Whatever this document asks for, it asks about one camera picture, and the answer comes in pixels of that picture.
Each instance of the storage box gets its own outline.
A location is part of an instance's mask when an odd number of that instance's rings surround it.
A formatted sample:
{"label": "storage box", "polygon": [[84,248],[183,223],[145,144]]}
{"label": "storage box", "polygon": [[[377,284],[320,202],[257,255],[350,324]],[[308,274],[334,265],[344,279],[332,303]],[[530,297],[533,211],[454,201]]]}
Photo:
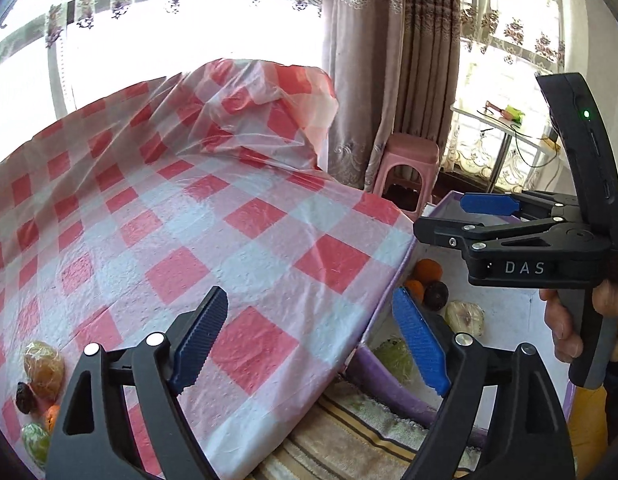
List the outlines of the storage box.
{"label": "storage box", "polygon": [[[485,225],[519,222],[519,219],[513,217],[465,213],[460,207],[461,197],[460,193],[449,193],[430,212],[430,216]],[[544,302],[540,300],[538,291],[470,285],[466,264],[461,252],[457,250],[416,244],[412,262],[421,258],[431,258],[440,263],[444,271],[442,281],[449,288],[449,300],[470,301],[482,307],[485,329],[484,335],[477,338],[480,343],[492,348],[514,350],[518,344],[529,342],[538,349],[558,396],[565,399],[563,406],[568,416],[572,399],[572,386],[568,380],[569,365],[559,362],[553,355],[551,330],[544,324]],[[346,375],[394,413],[429,427],[442,402],[441,397],[423,383],[417,372],[409,386],[402,386],[373,353],[387,339],[400,336],[400,329],[391,315],[389,299],[372,317],[347,366]],[[471,435],[472,446],[484,445],[495,395],[496,386],[484,388]]]}

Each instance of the striped towel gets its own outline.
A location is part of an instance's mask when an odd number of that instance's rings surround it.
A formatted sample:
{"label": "striped towel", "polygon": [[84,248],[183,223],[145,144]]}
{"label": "striped towel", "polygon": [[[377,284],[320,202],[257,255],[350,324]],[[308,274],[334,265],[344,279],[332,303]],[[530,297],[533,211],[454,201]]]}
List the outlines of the striped towel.
{"label": "striped towel", "polygon": [[[426,434],[336,378],[246,480],[397,480]],[[478,450],[465,450],[454,478],[469,474],[479,458]]]}

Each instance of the brown curtain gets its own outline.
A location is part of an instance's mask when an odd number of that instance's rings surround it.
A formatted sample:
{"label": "brown curtain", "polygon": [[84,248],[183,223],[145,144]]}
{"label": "brown curtain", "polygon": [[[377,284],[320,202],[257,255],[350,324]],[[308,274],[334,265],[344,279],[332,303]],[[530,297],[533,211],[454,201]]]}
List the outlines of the brown curtain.
{"label": "brown curtain", "polygon": [[443,152],[460,51],[460,0],[324,0],[324,68],[340,109],[327,170],[371,190],[389,135],[426,137]]}

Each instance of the red and white tablecloth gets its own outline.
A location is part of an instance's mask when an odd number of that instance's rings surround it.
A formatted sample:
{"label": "red and white tablecloth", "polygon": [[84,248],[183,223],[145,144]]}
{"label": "red and white tablecloth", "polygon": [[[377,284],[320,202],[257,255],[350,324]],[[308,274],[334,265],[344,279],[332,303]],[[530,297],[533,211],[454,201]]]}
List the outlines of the red and white tablecloth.
{"label": "red and white tablecloth", "polygon": [[135,346],[212,285],[229,316],[179,400],[219,476],[244,478],[300,420],[413,246],[393,204],[317,169],[336,110],[321,70],[219,60],[96,101],[0,164],[0,428],[39,476],[14,405],[23,345],[60,348],[70,374],[90,341]]}

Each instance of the pink plastic stool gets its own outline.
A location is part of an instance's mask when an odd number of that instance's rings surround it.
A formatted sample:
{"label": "pink plastic stool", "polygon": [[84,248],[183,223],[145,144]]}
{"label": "pink plastic stool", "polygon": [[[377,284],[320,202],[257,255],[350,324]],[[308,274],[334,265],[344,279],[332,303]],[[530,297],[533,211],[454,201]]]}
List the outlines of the pink plastic stool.
{"label": "pink plastic stool", "polygon": [[409,166],[420,173],[422,188],[415,211],[403,211],[412,221],[418,218],[431,198],[439,170],[439,149],[432,140],[407,134],[392,134],[385,146],[383,160],[375,177],[374,194],[382,196],[391,169]]}

